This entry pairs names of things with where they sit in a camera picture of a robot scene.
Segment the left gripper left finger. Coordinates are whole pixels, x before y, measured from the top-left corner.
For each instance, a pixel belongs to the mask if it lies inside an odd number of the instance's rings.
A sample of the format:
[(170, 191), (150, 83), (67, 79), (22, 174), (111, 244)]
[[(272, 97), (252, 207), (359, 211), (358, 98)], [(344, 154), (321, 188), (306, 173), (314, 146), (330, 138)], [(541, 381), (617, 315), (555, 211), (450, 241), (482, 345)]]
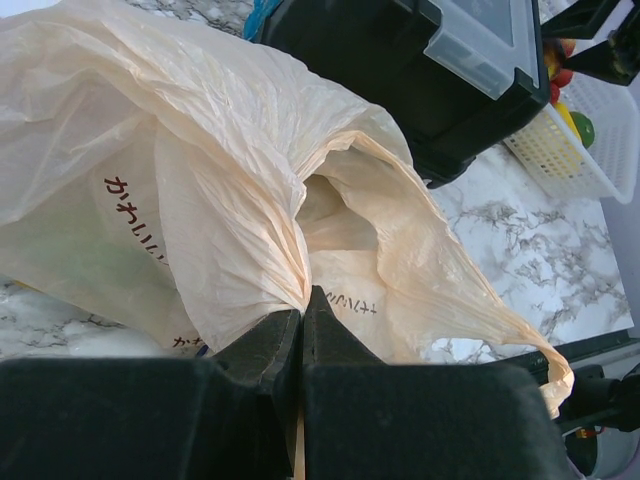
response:
[(212, 359), (235, 384), (260, 395), (288, 395), (296, 388), (301, 314), (272, 313)]

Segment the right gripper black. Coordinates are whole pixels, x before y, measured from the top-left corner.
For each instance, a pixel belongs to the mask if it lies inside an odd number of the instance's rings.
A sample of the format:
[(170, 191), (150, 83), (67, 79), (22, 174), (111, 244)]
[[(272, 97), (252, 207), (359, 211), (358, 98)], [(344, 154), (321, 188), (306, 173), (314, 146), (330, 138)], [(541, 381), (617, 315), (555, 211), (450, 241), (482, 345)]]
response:
[[(593, 40), (618, 0), (578, 0), (541, 25), (543, 39)], [(565, 69), (628, 87), (639, 74), (639, 1), (604, 40), (571, 55)]]

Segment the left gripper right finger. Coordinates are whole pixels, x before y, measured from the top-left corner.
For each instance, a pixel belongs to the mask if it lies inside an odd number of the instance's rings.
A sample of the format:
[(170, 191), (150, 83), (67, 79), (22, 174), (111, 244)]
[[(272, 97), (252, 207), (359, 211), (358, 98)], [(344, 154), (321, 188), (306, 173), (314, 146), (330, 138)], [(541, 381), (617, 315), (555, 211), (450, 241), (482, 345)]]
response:
[(304, 365), (382, 365), (336, 317), (324, 290), (313, 286), (303, 319)]

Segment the yellow fake mango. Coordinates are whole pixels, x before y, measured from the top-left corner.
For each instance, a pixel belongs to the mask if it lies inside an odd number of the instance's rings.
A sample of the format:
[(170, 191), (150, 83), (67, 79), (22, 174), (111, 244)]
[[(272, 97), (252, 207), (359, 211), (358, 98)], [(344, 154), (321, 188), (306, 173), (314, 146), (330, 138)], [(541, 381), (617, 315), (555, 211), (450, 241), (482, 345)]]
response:
[(555, 111), (560, 115), (560, 117), (565, 121), (566, 125), (572, 131), (572, 133), (579, 139), (582, 140), (580, 132), (576, 126), (576, 123), (573, 120), (573, 117), (568, 109), (568, 107), (562, 102), (556, 102), (554, 104)]

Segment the translucent orange plastic bag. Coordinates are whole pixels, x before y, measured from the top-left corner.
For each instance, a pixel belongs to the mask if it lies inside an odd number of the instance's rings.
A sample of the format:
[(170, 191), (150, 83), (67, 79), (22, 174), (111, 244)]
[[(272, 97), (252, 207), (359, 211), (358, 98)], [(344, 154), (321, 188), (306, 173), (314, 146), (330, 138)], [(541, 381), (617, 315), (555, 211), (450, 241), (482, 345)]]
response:
[(499, 298), (392, 117), (292, 57), (122, 1), (1, 22), (1, 272), (221, 350), (314, 286), (390, 363), (442, 338), (567, 360)]

